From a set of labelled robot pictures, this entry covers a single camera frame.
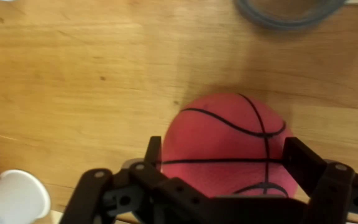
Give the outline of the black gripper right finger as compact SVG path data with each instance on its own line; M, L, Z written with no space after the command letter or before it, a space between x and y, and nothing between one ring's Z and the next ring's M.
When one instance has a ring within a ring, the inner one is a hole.
M246 224L344 224L358 214L358 174L339 161L325 161L298 138L284 140L282 164L307 204L289 198L217 198L217 212Z

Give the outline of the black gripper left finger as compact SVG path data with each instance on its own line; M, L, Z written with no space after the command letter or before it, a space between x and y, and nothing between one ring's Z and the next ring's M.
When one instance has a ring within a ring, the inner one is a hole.
M179 178L160 171L161 138L149 139L145 155L113 174L86 171L58 224L114 224L133 214L140 224L206 224L206 196Z

